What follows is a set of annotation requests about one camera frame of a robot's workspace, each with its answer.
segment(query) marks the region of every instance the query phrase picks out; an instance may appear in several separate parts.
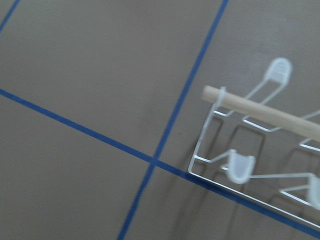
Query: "blue tape line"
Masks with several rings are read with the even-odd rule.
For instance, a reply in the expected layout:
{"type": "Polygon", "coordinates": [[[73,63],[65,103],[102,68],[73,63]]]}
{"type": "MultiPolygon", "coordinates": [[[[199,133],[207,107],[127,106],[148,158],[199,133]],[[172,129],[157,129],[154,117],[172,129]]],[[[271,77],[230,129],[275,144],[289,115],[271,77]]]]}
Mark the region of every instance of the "blue tape line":
{"type": "Polygon", "coordinates": [[[239,196],[239,195],[237,195],[237,194],[235,194],[233,192],[230,192],[230,191],[228,191],[226,189],[223,189],[222,187],[219,187],[217,185],[213,185],[213,184],[211,184],[211,183],[209,183],[209,182],[207,182],[207,181],[205,181],[205,180],[203,180],[201,178],[193,176],[192,174],[186,173],[186,172],[184,172],[184,171],[182,171],[182,170],[180,170],[180,169],[178,169],[178,168],[176,168],[174,166],[171,166],[171,165],[169,165],[169,164],[167,164],[167,163],[165,163],[163,161],[158,161],[156,163],[156,165],[157,165],[157,167],[159,167],[159,168],[161,168],[163,170],[166,170],[166,171],[168,171],[168,172],[170,172],[170,173],[172,173],[172,174],[174,174],[174,175],[176,175],[176,176],[178,176],[180,178],[183,178],[183,179],[185,179],[185,180],[187,180],[189,182],[192,182],[192,183],[194,183],[194,184],[196,184],[198,186],[201,186],[201,187],[203,187],[205,189],[208,189],[211,192],[219,194],[219,195],[221,195],[221,196],[223,196],[223,197],[225,197],[227,199],[230,199],[230,200],[232,200],[232,201],[234,201],[234,202],[236,202],[238,204],[241,204],[241,205],[243,205],[243,206],[245,206],[245,207],[247,207],[249,209],[252,209],[252,210],[254,210],[254,211],[258,212],[258,213],[261,213],[261,214],[263,214],[265,216],[268,216],[268,217],[270,217],[270,218],[272,218],[274,220],[277,220],[277,221],[279,221],[279,222],[281,222],[281,223],[283,223],[285,225],[288,225],[288,226],[290,226],[290,227],[292,227],[294,229],[297,229],[297,230],[299,230],[299,231],[301,231],[301,232],[303,232],[305,234],[308,234],[308,235],[310,235],[312,237],[320,239],[320,231],[317,231],[317,230],[315,230],[315,229],[313,229],[311,227],[308,227],[308,226],[306,226],[306,225],[304,225],[304,224],[302,224],[300,222],[297,222],[297,221],[295,221],[293,219],[290,219],[290,218],[288,218],[288,217],[286,217],[284,215],[276,213],[271,209],[268,209],[268,208],[266,208],[266,207],[264,207],[262,205],[259,205],[259,204],[255,203],[253,201],[250,201],[249,199],[243,198],[243,197],[241,197],[241,196],[239,196]]]}
{"type": "Polygon", "coordinates": [[[188,93],[188,91],[190,89],[190,86],[191,86],[191,84],[192,84],[192,82],[193,82],[193,80],[194,80],[194,78],[195,78],[195,76],[197,74],[199,66],[200,66],[200,64],[201,64],[201,62],[202,62],[202,60],[203,60],[203,58],[205,56],[205,53],[206,53],[206,51],[208,49],[208,46],[209,46],[209,43],[210,43],[210,41],[211,41],[211,39],[212,39],[216,29],[217,29],[218,23],[219,23],[222,15],[224,13],[224,10],[225,10],[225,8],[227,6],[228,1],[229,0],[223,0],[222,1],[221,5],[220,5],[220,8],[219,8],[214,20],[213,20],[213,23],[212,23],[212,25],[210,27],[210,30],[209,30],[209,32],[208,32],[208,34],[207,34],[207,36],[206,36],[206,38],[204,40],[204,43],[203,43],[203,45],[201,47],[201,50],[200,50],[200,52],[199,52],[199,54],[198,54],[198,56],[197,56],[197,58],[196,58],[196,60],[194,62],[194,65],[193,65],[193,67],[192,67],[192,69],[190,71],[190,74],[189,74],[189,76],[188,76],[188,78],[186,80],[186,83],[184,84],[184,87],[182,89],[182,92],[181,92],[181,94],[180,94],[180,96],[179,96],[179,98],[177,100],[177,103],[176,103],[176,105],[175,105],[175,107],[174,107],[174,109],[172,111],[171,117],[170,117],[170,119],[169,119],[169,121],[168,121],[168,123],[167,123],[167,125],[166,125],[166,127],[164,129],[164,132],[162,134],[161,140],[160,140],[160,142],[158,144],[158,147],[156,148],[156,151],[154,153],[153,159],[150,162],[150,166],[149,166],[148,170],[146,171],[146,173],[145,173],[145,175],[143,177],[142,183],[141,183],[141,185],[139,187],[139,190],[138,190],[138,192],[137,192],[137,194],[136,194],[136,196],[135,196],[135,198],[133,200],[133,203],[132,203],[132,205],[130,207],[129,213],[125,218],[124,224],[122,225],[122,228],[121,228],[120,233],[119,233],[118,238],[117,238],[118,240],[123,240],[125,238],[127,232],[128,232],[130,224],[131,224],[131,222],[132,222],[132,220],[133,220],[133,218],[135,216],[135,213],[136,213],[136,211],[138,209],[138,205],[139,205],[139,201],[141,199],[141,196],[142,196],[145,188],[147,187],[147,185],[148,185],[148,183],[150,181],[150,178],[151,178],[151,176],[152,176],[152,174],[154,172],[155,164],[157,164],[157,162],[159,161],[158,159],[159,159],[159,157],[160,157],[160,155],[161,155],[161,153],[162,153],[162,151],[164,149],[164,146],[165,146],[165,144],[166,144],[166,142],[168,140],[168,137],[169,137],[169,134],[171,132],[171,129],[172,129],[172,127],[173,127],[173,125],[174,125],[174,123],[175,123],[175,121],[177,119],[177,116],[178,116],[178,114],[180,112],[180,109],[181,109],[181,107],[183,105],[183,102],[186,99],[187,93],[188,93]]]}
{"type": "Polygon", "coordinates": [[[225,9],[227,7],[228,1],[229,0],[223,0],[222,1],[221,5],[220,5],[220,8],[219,8],[219,10],[218,10],[218,12],[217,12],[217,14],[216,14],[216,16],[214,18],[214,21],[213,21],[213,23],[212,23],[212,25],[210,27],[210,30],[209,30],[209,32],[208,32],[208,34],[207,34],[207,36],[206,36],[206,38],[204,40],[202,48],[201,48],[201,50],[200,50],[200,52],[199,52],[199,54],[198,54],[198,56],[197,56],[197,58],[196,58],[196,60],[194,62],[194,65],[193,65],[193,67],[192,67],[192,69],[190,71],[190,74],[189,74],[189,76],[188,76],[188,78],[186,80],[186,83],[185,83],[185,85],[184,85],[184,87],[182,89],[182,92],[181,92],[181,94],[180,94],[180,96],[178,98],[178,101],[177,101],[177,103],[176,103],[176,105],[175,105],[175,107],[173,109],[171,117],[170,117],[170,119],[169,119],[169,121],[168,121],[168,123],[166,125],[166,128],[165,128],[163,134],[162,134],[162,137],[161,137],[161,140],[159,142],[159,145],[158,145],[158,147],[157,147],[157,149],[156,149],[156,151],[154,153],[154,158],[156,158],[156,159],[158,159],[160,157],[160,155],[161,155],[161,153],[162,153],[162,151],[163,151],[163,149],[165,147],[165,144],[166,144],[166,142],[168,140],[168,137],[169,137],[169,134],[170,134],[170,132],[172,130],[172,127],[175,124],[175,121],[176,121],[177,116],[178,116],[178,114],[180,112],[180,109],[181,109],[181,107],[182,107],[182,105],[183,105],[183,103],[184,103],[184,101],[186,99],[186,96],[187,96],[187,93],[188,93],[188,91],[189,91],[189,89],[191,87],[191,84],[193,83],[193,81],[195,79],[195,76],[197,74],[199,66],[200,66],[200,64],[201,64],[201,62],[202,62],[202,60],[203,60],[203,58],[205,56],[205,53],[206,53],[206,51],[207,51],[207,49],[209,47],[211,39],[214,36],[214,33],[215,33],[215,31],[216,31],[216,29],[218,27],[218,24],[219,24],[219,22],[221,20],[221,17],[224,14],[224,11],[225,11],[225,9]]]}
{"type": "Polygon", "coordinates": [[[4,29],[5,25],[7,24],[9,18],[11,17],[12,13],[14,12],[14,10],[16,9],[16,7],[18,6],[18,3],[20,2],[20,0],[15,0],[14,3],[12,4],[11,8],[9,9],[9,11],[7,12],[7,14],[5,15],[4,19],[2,20],[1,24],[0,24],[0,33],[2,32],[2,30],[4,29]]]}
{"type": "Polygon", "coordinates": [[[119,235],[117,237],[118,240],[122,240],[122,239],[125,238],[125,236],[126,236],[126,234],[128,232],[129,226],[130,226],[130,224],[132,222],[132,219],[135,216],[135,213],[136,213],[136,211],[138,209],[138,204],[140,202],[142,194],[143,194],[146,186],[148,185],[148,182],[149,182],[150,177],[152,176],[152,173],[154,172],[154,170],[155,170],[155,165],[154,164],[150,164],[148,169],[147,169],[147,171],[146,171],[146,173],[145,173],[145,176],[144,176],[144,178],[142,180],[142,183],[141,183],[141,185],[140,185],[140,187],[138,189],[138,192],[137,192],[137,194],[136,194],[136,196],[135,196],[135,198],[133,200],[133,203],[132,203],[132,206],[131,206],[131,208],[129,210],[129,213],[125,218],[124,224],[122,225],[120,233],[119,233],[119,235]]]}
{"type": "Polygon", "coordinates": [[[89,136],[91,136],[91,137],[93,137],[95,139],[98,139],[98,140],[100,140],[100,141],[102,141],[102,142],[104,142],[106,144],[109,144],[109,145],[111,145],[111,146],[113,146],[113,147],[115,147],[117,149],[120,149],[120,150],[122,150],[122,151],[124,151],[124,152],[126,152],[126,153],[128,153],[130,155],[133,155],[133,156],[135,156],[135,157],[137,157],[139,159],[142,159],[142,160],[144,160],[144,161],[146,161],[148,163],[150,163],[152,161],[152,157],[150,157],[150,156],[148,156],[148,155],[146,155],[146,154],[144,154],[144,153],[142,153],[142,152],[140,152],[138,150],[135,150],[132,147],[124,145],[124,144],[122,144],[122,143],[120,143],[120,142],[118,142],[116,140],[113,140],[113,139],[111,139],[111,138],[109,138],[107,136],[104,136],[104,135],[102,135],[102,134],[100,134],[100,133],[98,133],[98,132],[96,132],[94,130],[91,130],[91,129],[85,127],[85,126],[82,126],[82,125],[80,125],[80,124],[78,124],[78,123],[76,123],[74,121],[71,121],[71,120],[69,120],[69,119],[67,119],[67,118],[65,118],[63,116],[55,114],[52,111],[46,110],[46,109],[44,109],[44,108],[42,108],[42,107],[40,107],[38,105],[35,105],[35,104],[23,99],[23,98],[15,96],[15,95],[13,95],[13,94],[11,94],[11,93],[3,90],[3,89],[0,89],[0,95],[4,96],[4,97],[6,97],[6,98],[8,98],[10,100],[13,100],[13,101],[15,101],[15,102],[17,102],[17,103],[19,103],[19,104],[21,104],[23,106],[26,106],[26,107],[28,107],[28,108],[30,108],[30,109],[32,109],[32,110],[34,110],[34,111],[36,111],[36,112],[38,112],[40,114],[46,115],[47,117],[52,118],[52,119],[54,119],[54,120],[56,120],[56,121],[58,121],[58,122],[60,122],[60,123],[62,123],[64,125],[67,125],[67,126],[73,128],[73,129],[76,129],[76,130],[78,130],[78,131],[80,131],[80,132],[82,132],[82,133],[84,133],[86,135],[89,135],[89,136]]]}

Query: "frosted plastic holder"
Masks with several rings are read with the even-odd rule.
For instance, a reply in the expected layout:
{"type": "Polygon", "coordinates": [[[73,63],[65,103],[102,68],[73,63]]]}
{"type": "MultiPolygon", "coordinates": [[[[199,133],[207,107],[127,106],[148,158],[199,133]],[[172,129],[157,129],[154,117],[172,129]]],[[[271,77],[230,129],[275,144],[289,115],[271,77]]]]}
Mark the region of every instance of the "frosted plastic holder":
{"type": "MultiPolygon", "coordinates": [[[[250,97],[253,96],[269,81],[279,84],[279,86],[270,95],[268,95],[263,101],[260,102],[260,104],[262,105],[266,104],[288,85],[291,72],[292,65],[288,59],[282,57],[274,59],[270,63],[268,69],[266,70],[262,82],[259,85],[257,85],[248,95],[250,95],[250,97]]],[[[254,123],[253,121],[249,121],[249,117],[250,116],[244,116],[242,118],[242,121],[262,131],[270,133],[281,129],[280,127],[268,129],[266,127],[254,123]]]]}
{"type": "Polygon", "coordinates": [[[228,156],[227,177],[235,184],[245,184],[249,181],[254,170],[256,158],[254,156],[244,156],[231,149],[228,156]]]}

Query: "concrete floor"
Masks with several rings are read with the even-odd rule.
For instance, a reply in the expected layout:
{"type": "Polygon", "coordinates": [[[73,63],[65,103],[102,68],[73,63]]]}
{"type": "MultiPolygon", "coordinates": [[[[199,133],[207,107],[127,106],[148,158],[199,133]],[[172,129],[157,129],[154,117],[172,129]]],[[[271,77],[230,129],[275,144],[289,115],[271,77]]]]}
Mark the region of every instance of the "concrete floor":
{"type": "MultiPolygon", "coordinates": [[[[0,2],[1,19],[13,2],[0,2]]],[[[0,88],[153,156],[220,6],[22,0],[0,33],[0,88]]],[[[317,110],[318,9],[318,0],[230,0],[159,159],[186,172],[210,107],[204,85],[245,96],[277,57],[290,59],[293,72],[268,105],[297,116],[317,110]]],[[[6,97],[0,107],[0,238],[116,239],[149,163],[6,97]]],[[[257,157],[256,174],[318,173],[319,154],[298,147],[303,137],[265,134],[240,119],[217,117],[203,154],[235,148],[257,157]]],[[[299,182],[238,186],[216,167],[203,174],[320,224],[319,211],[277,192],[299,182]]],[[[156,167],[125,239],[263,240],[271,232],[315,239],[156,167]]]]}

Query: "wooden rod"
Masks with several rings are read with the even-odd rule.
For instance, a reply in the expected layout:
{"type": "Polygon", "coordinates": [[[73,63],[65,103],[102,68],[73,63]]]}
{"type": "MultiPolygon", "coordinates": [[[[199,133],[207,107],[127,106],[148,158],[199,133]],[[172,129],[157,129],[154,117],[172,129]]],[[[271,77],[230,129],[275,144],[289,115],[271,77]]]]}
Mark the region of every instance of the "wooden rod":
{"type": "MultiPolygon", "coordinates": [[[[220,89],[212,86],[205,86],[202,93],[202,99],[209,103],[215,103],[219,93],[220,89]]],[[[320,125],[301,117],[279,111],[272,107],[227,92],[223,97],[221,107],[234,110],[240,114],[248,115],[267,124],[280,127],[320,142],[320,125]]]]}

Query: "blue painter's tape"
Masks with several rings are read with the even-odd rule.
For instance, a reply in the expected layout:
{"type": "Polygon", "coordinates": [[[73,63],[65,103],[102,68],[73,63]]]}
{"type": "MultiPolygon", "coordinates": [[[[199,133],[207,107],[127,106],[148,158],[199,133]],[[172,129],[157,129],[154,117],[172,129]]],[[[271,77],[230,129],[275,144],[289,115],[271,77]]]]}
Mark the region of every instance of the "blue painter's tape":
{"type": "Polygon", "coordinates": [[[20,0],[15,0],[14,3],[12,4],[12,6],[10,7],[9,11],[7,12],[5,17],[3,18],[3,20],[2,20],[2,22],[0,24],[0,33],[4,29],[5,25],[7,24],[7,22],[9,20],[9,18],[11,17],[12,13],[16,9],[16,7],[18,6],[19,2],[20,2],[20,0]]]}
{"type": "Polygon", "coordinates": [[[150,177],[152,176],[152,173],[154,172],[155,170],[155,165],[154,164],[150,164],[149,165],[149,168],[147,169],[146,173],[145,173],[145,176],[142,180],[142,183],[138,189],[138,192],[133,200],[133,203],[131,205],[131,208],[129,210],[129,213],[127,214],[126,218],[125,218],[125,221],[124,221],[124,224],[122,225],[122,228],[120,230],[120,233],[118,235],[118,240],[122,240],[125,238],[126,234],[127,234],[127,231],[129,229],[129,226],[132,222],[132,219],[133,217],[135,216],[135,213],[138,209],[138,204],[140,202],[140,199],[142,197],[142,193],[144,192],[149,180],[150,180],[150,177]]]}
{"type": "Polygon", "coordinates": [[[124,151],[124,152],[126,152],[128,154],[131,154],[131,155],[133,155],[133,156],[135,156],[137,158],[140,158],[140,159],[142,159],[142,160],[144,160],[144,161],[146,161],[148,163],[150,163],[152,161],[152,157],[150,157],[150,156],[148,156],[148,155],[146,155],[146,154],[144,154],[144,153],[142,153],[142,152],[140,152],[138,150],[135,150],[132,147],[124,145],[124,144],[122,144],[122,143],[120,143],[120,142],[118,142],[116,140],[113,140],[113,139],[111,139],[111,138],[109,138],[107,136],[104,136],[104,135],[102,135],[102,134],[100,134],[100,133],[98,133],[96,131],[93,131],[93,130],[85,127],[85,126],[82,126],[82,125],[74,122],[74,121],[71,121],[71,120],[69,120],[69,119],[67,119],[67,118],[65,118],[63,116],[55,114],[52,111],[46,110],[46,109],[44,109],[44,108],[42,108],[42,107],[40,107],[38,105],[35,105],[35,104],[23,99],[23,98],[15,96],[15,95],[13,95],[13,94],[5,91],[5,90],[0,89],[0,95],[6,97],[8,99],[11,99],[11,100],[13,100],[13,101],[25,106],[25,107],[28,107],[28,108],[30,108],[30,109],[32,109],[32,110],[34,110],[34,111],[36,111],[36,112],[38,112],[40,114],[46,115],[47,117],[52,118],[52,119],[54,119],[54,120],[56,120],[56,121],[58,121],[58,122],[60,122],[60,123],[62,123],[64,125],[67,125],[67,126],[73,128],[73,129],[76,129],[76,130],[78,130],[78,131],[80,131],[80,132],[82,132],[82,133],[84,133],[86,135],[89,135],[89,136],[91,136],[91,137],[93,137],[95,139],[98,139],[98,140],[100,140],[100,141],[102,141],[102,142],[104,142],[106,144],[109,144],[109,145],[111,145],[111,146],[113,146],[113,147],[115,147],[117,149],[120,149],[120,150],[122,150],[122,151],[124,151]]]}

